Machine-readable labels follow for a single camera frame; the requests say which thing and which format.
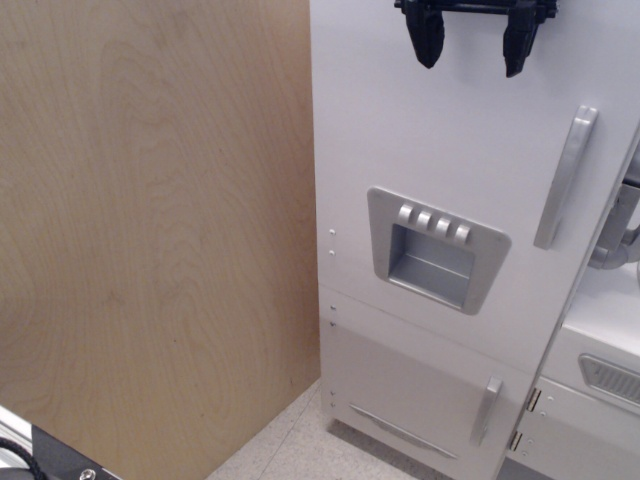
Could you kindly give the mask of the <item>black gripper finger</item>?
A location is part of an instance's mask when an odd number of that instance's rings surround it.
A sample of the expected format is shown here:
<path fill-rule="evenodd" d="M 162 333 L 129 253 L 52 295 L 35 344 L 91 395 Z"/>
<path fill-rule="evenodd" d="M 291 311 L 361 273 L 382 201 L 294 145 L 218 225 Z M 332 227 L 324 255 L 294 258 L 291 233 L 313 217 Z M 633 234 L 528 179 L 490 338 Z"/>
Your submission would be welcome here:
<path fill-rule="evenodd" d="M 405 1 L 403 13 L 417 60 L 427 69 L 433 68 L 444 46 L 442 10 L 430 1 Z"/>
<path fill-rule="evenodd" d="M 506 77 L 513 78 L 524 68 L 537 33 L 537 2 L 517 1 L 508 11 L 503 35 L 503 56 Z"/>

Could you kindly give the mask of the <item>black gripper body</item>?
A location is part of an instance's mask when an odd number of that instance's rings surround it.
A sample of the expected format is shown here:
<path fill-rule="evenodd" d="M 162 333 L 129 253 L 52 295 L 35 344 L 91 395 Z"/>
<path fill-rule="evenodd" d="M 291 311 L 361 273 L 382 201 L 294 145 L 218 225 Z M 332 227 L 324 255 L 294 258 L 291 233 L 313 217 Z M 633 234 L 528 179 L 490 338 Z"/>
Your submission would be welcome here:
<path fill-rule="evenodd" d="M 405 1 L 397 0 L 394 7 L 406 14 L 410 5 L 422 7 L 426 12 L 456 12 L 478 13 L 489 15 L 508 15 L 517 7 L 532 6 L 535 10 L 535 19 L 538 23 L 544 23 L 547 19 L 555 18 L 558 13 L 557 1 L 517 1 L 517 0 L 486 0 L 486 1 Z"/>

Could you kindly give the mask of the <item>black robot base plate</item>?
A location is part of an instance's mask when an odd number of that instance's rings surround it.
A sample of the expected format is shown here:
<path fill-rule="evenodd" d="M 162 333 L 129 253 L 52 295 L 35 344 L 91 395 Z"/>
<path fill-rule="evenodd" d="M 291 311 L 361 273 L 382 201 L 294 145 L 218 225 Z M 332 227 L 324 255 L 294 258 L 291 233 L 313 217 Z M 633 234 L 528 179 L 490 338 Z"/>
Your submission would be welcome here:
<path fill-rule="evenodd" d="M 1 478 L 119 479 L 119 476 L 2 406 Z"/>

